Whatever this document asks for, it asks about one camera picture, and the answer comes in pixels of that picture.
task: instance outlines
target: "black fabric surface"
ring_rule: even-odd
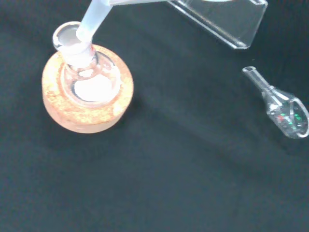
[[[167,3],[114,7],[94,43],[130,68],[123,119],[91,135],[42,102],[54,30],[89,0],[0,1],[1,232],[305,232],[309,142],[285,138],[241,74],[306,106],[309,7],[272,1],[234,51]]]

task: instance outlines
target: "acrylic holder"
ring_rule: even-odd
[[[169,4],[234,49],[247,49],[267,8],[266,0],[175,0]]]

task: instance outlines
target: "clear acrylic stand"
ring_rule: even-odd
[[[169,4],[234,49],[251,46],[268,5],[266,0],[175,0]]]

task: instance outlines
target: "black backdrop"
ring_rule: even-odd
[[[270,2],[246,51],[167,3],[115,7],[94,43],[127,63],[135,95],[83,135],[46,113],[41,76],[54,30],[89,3],[0,1],[0,231],[307,231],[308,139],[281,134],[241,69],[308,106],[308,5]]]

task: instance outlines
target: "clear glass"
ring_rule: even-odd
[[[76,37],[79,25],[80,22],[65,23],[53,34],[54,47],[65,61],[61,69],[61,86],[76,104],[100,107],[118,94],[120,72],[107,55],[94,49],[92,39],[81,42]]]
[[[266,0],[176,0],[177,10],[234,49],[247,49],[267,8]]]
[[[269,85],[255,67],[245,67],[242,71],[262,92],[267,115],[287,137],[309,135],[309,113],[297,97]]]

